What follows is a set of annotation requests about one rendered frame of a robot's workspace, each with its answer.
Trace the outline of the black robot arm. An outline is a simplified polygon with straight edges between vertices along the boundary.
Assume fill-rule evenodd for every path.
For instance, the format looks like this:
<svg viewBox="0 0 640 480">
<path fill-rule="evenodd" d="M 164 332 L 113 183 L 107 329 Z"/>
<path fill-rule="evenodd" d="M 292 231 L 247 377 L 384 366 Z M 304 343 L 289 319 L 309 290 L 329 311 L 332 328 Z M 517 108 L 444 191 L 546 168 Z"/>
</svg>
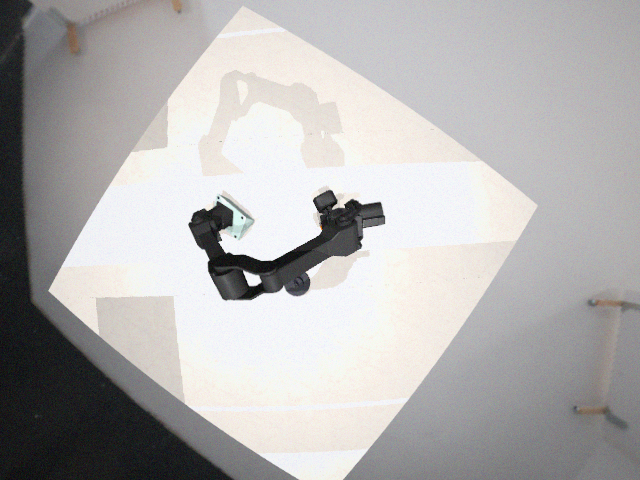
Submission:
<svg viewBox="0 0 640 480">
<path fill-rule="evenodd" d="M 329 214 L 320 215 L 320 235 L 273 261 L 225 253 L 220 230 L 232 227 L 234 211 L 217 201 L 217 206 L 193 213 L 188 226 L 209 261 L 208 272 L 224 300 L 248 301 L 263 293 L 275 293 L 283 286 L 332 256 L 355 251 L 364 238 L 363 228 L 385 224 L 380 201 L 362 204 L 352 198 Z M 259 276 L 262 283 L 249 286 L 245 274 Z"/>
</svg>

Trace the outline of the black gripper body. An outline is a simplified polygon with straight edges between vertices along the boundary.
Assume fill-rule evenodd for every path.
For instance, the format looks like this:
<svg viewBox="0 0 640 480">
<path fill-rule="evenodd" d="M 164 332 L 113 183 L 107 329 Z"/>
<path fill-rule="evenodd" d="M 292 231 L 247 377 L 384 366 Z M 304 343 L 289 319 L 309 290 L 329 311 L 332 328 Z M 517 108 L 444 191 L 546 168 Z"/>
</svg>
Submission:
<svg viewBox="0 0 640 480">
<path fill-rule="evenodd" d="M 316 206 L 318 212 L 320 210 L 323 210 L 325 214 L 331 213 L 333 211 L 331 208 L 331 205 L 337 201 L 338 200 L 332 190 L 327 190 L 313 199 L 313 203 Z M 326 208 L 328 209 L 329 212 L 326 210 Z M 360 250 L 362 246 L 363 245 L 360 242 L 359 247 L 355 251 L 348 253 L 344 256 L 347 257 L 350 254 Z"/>
</svg>

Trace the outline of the black stepped round pedestal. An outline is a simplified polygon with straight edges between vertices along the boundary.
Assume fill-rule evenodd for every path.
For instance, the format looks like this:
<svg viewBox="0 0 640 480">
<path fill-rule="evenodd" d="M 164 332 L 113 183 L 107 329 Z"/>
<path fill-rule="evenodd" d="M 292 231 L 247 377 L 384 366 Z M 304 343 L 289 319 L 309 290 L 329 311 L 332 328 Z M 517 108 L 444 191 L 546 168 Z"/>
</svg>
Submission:
<svg viewBox="0 0 640 480">
<path fill-rule="evenodd" d="M 286 292 L 293 297 L 305 295 L 310 288 L 310 278 L 307 273 L 303 273 L 294 280 L 284 285 Z"/>
</svg>

